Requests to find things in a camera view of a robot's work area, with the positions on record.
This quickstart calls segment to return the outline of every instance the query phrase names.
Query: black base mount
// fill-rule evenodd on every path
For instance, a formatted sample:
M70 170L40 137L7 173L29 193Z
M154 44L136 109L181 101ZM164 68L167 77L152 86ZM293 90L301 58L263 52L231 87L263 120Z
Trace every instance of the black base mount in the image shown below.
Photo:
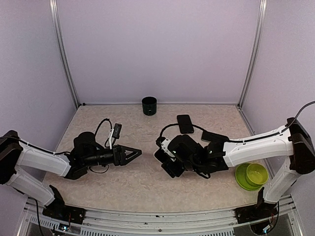
M44 208L43 215L57 220L82 225L86 210L80 207L65 205L59 191L55 187L51 185L49 186L55 194L55 199Z
M235 209L237 223L247 223L255 220L261 220L270 217L272 214L278 213L275 208L277 204L265 203L262 188L258 193L257 204L251 206L243 206Z

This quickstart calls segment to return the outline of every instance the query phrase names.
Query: beige tabletop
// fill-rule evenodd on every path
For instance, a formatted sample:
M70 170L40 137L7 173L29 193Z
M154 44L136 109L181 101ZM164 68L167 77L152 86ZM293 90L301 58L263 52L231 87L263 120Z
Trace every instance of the beige tabletop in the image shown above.
M163 127L176 123L176 115L189 114L193 124L208 131L243 138L249 133L235 106L226 105L158 105L157 113L148 117L141 105L81 106L66 130L58 151L71 150L73 139L81 132L96 130L99 122L110 118L123 125L116 144L142 150L142 155L126 166L110 165L105 174L88 172L78 180L68 180L47 173L44 182L56 187L67 204L98 209L135 212L183 212L237 207L256 202L257 191L242 189L234 177L234 168L216 172L210 179L184 172L171 178L154 158L155 140ZM109 125L104 123L96 141L104 144ZM164 136L179 135L178 127L168 128ZM201 131L191 135L201 141Z

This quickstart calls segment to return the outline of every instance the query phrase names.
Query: black cable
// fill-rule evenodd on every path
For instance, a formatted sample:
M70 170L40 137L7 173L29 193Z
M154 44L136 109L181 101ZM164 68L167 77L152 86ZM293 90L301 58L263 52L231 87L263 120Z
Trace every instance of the black cable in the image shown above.
M106 173L109 170L109 165L106 165L106 167L107 167L107 169L104 172L94 171L94 170L92 170L91 166L89 167L89 170L92 171L93 173L96 173L96 174L103 174L103 173Z
M46 153L49 153L49 154L52 154L52 155L70 154L69 151L62 151L62 152L48 151L48 150L46 150L46 149L42 149L41 147L37 147L37 146L35 146L35 145L33 145L33 144L29 144L28 142L25 142L24 140L21 140L21 139L19 139L19 138L12 137L12 136L2 136L2 137L0 137L0 139L14 139L14 140L17 140L17 141L19 141L19 142L21 142L21 143L23 143L23 144L25 144L25 145L27 145L27 146L30 146L30 147L32 147L32 148L35 148L35 149L37 149L37 150L40 150L40 151L43 151L43 152L46 152Z
M278 219L279 219L279 212L280 212L280 204L279 204L279 202L278 202L278 213L277 213L276 222L275 222L275 224L272 226L271 230L269 230L267 233L270 233L270 232L273 231L273 229L276 227L276 224L277 224Z
M106 139L106 141L104 143L104 147L109 148L109 146L106 146L107 143L108 143L108 138Z
M38 201L36 199L34 199L34 200L36 202L37 222L38 222L39 231L40 231L41 236L44 236L44 233L43 233L41 225L40 225L40 220L39 220Z
M261 136L261 137L258 137L258 138L254 138L254 139L248 139L248 140L229 140L227 142L229 143L243 143L243 142L251 142L251 141L256 141L256 140L260 140L260 139L265 139L265 138L270 138L270 137L273 137L273 136L276 136L280 133L283 133L285 132L286 130L288 130L291 125L293 125L293 123L296 121L296 119L298 118L298 116L301 114L301 112L308 106L312 105L312 104L315 104L315 101L313 102L309 102L307 104L305 104L300 110L299 112L296 114L296 116L294 117L293 121L286 127L284 128L281 132L277 132L277 133L273 133L273 134L269 134L269 135L266 135L266 136Z
M296 114L296 116L294 117L293 121L292 121L288 126L286 126L281 132L277 132L277 133L273 133L273 134L261 136L261 137L258 137L258 138L253 138L253 139L247 139L247 140L229 140L229 141L227 141L227 142L228 142L228 143L245 143L245 142L252 142L252 141L257 141L257 140L260 140L260 139L270 138L270 137L276 136L276 135L278 135L278 134L281 134L281 133L285 132L286 130L288 130L288 129L291 127L291 125L293 125L293 123L296 121L296 119L298 118L298 116L301 114L301 112L302 112L306 107L308 107L308 106L310 106L310 105L312 105L312 104L315 104L315 101L312 101L312 102L309 102L309 103L305 104L305 105L299 110L299 112ZM174 123L174 124L169 124L169 125L165 126L165 127L161 130L161 132L160 132L160 135L159 135L160 140L161 140L161 137L162 137L163 132L165 131L165 129L167 129L167 128L171 127L171 126L176 126L176 125L179 125L179 124L178 124L178 123ZM193 127L196 127L196 128L198 128L198 129L200 129L200 130L202 130L202 131L204 131L204 132L207 132L207 130L205 130L204 128L201 128L201 127L198 126L198 125L194 125L194 124L193 124Z
M160 132L160 134L159 134L160 140L161 140L161 137L163 136L163 132L164 132L167 128L172 127L172 126L177 126L177 125L179 125L179 124L178 124L178 123L174 123L174 124L169 124L169 125L165 126L165 127L161 130L161 132ZM201 131L207 132L207 130L205 130L204 128L201 128L201 127L198 126L198 125L193 124L193 127L197 128L197 129L200 129Z
M112 122L110 122L110 120L109 120L108 118L105 118L104 120L102 120L102 121L98 124L98 126L97 126L97 128L96 128L96 131L95 131L95 133L94 133L94 136L97 135L97 132L98 132L99 128L101 127L101 125L102 125L105 121L108 121L109 124L110 124L110 129L111 129L111 130L113 129Z

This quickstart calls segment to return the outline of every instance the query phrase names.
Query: smartphone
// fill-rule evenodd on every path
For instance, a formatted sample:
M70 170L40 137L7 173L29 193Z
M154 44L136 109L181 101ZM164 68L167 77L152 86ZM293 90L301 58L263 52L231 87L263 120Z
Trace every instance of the smartphone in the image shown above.
M181 134L192 134L194 132L189 115L178 115L177 122L179 124Z
M206 142L224 143L228 142L229 138L225 135L203 131L201 140Z

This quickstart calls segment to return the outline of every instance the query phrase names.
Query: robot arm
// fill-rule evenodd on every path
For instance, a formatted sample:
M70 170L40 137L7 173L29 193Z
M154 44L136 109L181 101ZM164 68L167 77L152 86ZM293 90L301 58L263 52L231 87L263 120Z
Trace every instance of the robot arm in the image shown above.
M110 138L119 138L118 131L111 130ZM79 223L83 221L83 208L67 206L59 191L46 185L24 171L21 166L55 173L67 179L78 179L87 174L91 166L114 164L123 166L141 155L141 150L112 145L106 148L95 141L92 132L83 132L74 139L71 152L55 153L35 147L20 140L16 131L0 137L0 184L6 184L45 205L43 214L52 218Z
M257 204L236 209L239 223L263 219L270 216L280 197L301 175L315 170L315 150L309 134L294 118L287 122L289 128L281 126L244 139L230 140L212 133L213 138L206 147L188 135L178 135L173 140L161 136L157 139L160 148L155 157L171 177L194 171L210 178L211 173L245 162L286 156L274 178L260 190Z

